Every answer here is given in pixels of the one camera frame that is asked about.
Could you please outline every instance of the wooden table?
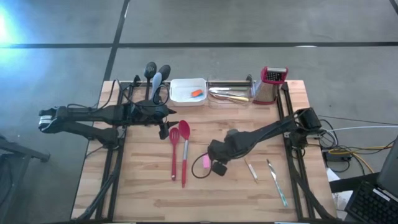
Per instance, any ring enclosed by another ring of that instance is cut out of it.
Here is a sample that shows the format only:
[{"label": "wooden table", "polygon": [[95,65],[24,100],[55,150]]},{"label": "wooden table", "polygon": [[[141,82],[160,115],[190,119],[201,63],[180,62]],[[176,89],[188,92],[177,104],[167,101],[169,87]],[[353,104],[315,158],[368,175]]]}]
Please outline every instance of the wooden table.
[{"label": "wooden table", "polygon": [[[112,82],[104,82],[100,106],[110,94]],[[304,82],[288,81],[294,111],[309,107]],[[118,87],[111,99],[116,104]],[[133,100],[143,99],[144,88],[134,90]],[[177,180],[172,181],[172,145],[168,139],[160,140],[159,127],[131,126],[127,130],[123,164],[120,174],[118,195],[114,210],[114,221],[129,222],[264,222],[296,221],[292,186],[289,178],[285,148],[282,136],[260,142],[246,156],[258,175],[258,184],[243,159],[228,163],[224,177],[212,173],[205,179],[196,179],[190,168],[194,159],[206,152],[212,139],[222,141],[227,130],[252,131],[279,120],[277,105],[254,105],[248,107],[232,104],[215,105],[207,101],[204,106],[173,107],[169,121],[186,120],[191,128],[188,150],[187,184],[181,186],[181,164],[183,138],[177,146]],[[95,123],[99,128],[108,127]],[[90,142],[88,152],[100,146],[98,141]],[[79,216],[92,202],[101,186],[106,150],[90,155],[84,163],[79,188],[72,212],[72,218]],[[271,177],[266,159],[272,162],[279,185],[289,206],[285,208]],[[307,147],[304,156],[308,181],[312,192],[328,212],[336,216],[330,186],[326,176],[321,152],[316,146]],[[197,175],[202,169],[201,160],[195,165]],[[104,206],[108,211],[109,195]],[[303,210],[305,199],[301,195]]]}]

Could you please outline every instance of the gray floor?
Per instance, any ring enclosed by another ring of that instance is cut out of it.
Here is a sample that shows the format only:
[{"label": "gray floor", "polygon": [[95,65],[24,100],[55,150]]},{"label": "gray floor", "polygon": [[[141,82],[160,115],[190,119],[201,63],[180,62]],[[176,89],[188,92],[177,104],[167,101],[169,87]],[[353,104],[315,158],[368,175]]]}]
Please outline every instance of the gray floor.
[{"label": "gray floor", "polygon": [[[111,43],[123,0],[0,2],[1,42]],[[398,41],[398,15],[388,0],[132,0],[121,42]],[[88,141],[42,134],[38,112],[55,105],[93,105],[111,49],[0,49],[0,133],[50,152],[32,161],[13,207],[13,223],[68,220]],[[151,60],[170,64],[170,78],[242,79],[265,65],[289,67],[305,80],[318,114],[398,123],[398,47],[119,49],[111,79],[132,80]],[[327,119],[335,128],[375,125]],[[379,146],[398,129],[340,131],[347,146]],[[387,151],[364,158],[380,170]],[[345,164],[330,164],[342,169]],[[361,175],[359,165],[340,177]]]}]

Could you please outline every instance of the orange object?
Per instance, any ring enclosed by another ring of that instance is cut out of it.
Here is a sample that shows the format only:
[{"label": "orange object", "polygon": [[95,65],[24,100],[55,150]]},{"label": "orange object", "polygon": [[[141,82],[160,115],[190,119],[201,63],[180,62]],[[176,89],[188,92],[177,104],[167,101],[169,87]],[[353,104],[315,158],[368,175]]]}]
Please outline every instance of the orange object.
[{"label": "orange object", "polygon": [[195,90],[191,93],[192,97],[197,97],[203,94],[202,90]]}]

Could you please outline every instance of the metal grater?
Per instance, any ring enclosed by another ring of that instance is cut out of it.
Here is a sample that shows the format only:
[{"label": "metal grater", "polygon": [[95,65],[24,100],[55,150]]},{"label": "metal grater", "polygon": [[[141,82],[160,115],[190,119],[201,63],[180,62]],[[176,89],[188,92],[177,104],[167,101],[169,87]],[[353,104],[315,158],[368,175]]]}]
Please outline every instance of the metal grater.
[{"label": "metal grater", "polygon": [[261,81],[254,85],[253,103],[268,105],[275,102],[278,89],[285,82],[287,68],[264,67],[261,71]]}]

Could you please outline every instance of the red spoon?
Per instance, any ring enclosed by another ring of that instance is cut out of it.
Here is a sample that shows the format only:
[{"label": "red spoon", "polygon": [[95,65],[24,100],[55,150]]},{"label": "red spoon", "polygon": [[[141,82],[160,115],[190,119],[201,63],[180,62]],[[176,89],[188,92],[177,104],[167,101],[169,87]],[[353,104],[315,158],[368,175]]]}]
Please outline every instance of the red spoon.
[{"label": "red spoon", "polygon": [[180,139],[180,132],[178,131],[178,128],[172,128],[170,130],[170,141],[173,144],[173,162],[172,162],[172,180],[175,180],[176,177],[176,170],[177,170],[177,165],[175,162],[175,156],[176,156],[176,146],[178,143],[178,140]]},{"label": "red spoon", "polygon": [[185,187],[185,182],[187,181],[187,156],[188,156],[188,140],[190,129],[186,121],[181,120],[178,124],[181,136],[185,139],[184,145],[184,155],[182,157],[182,188]]}]

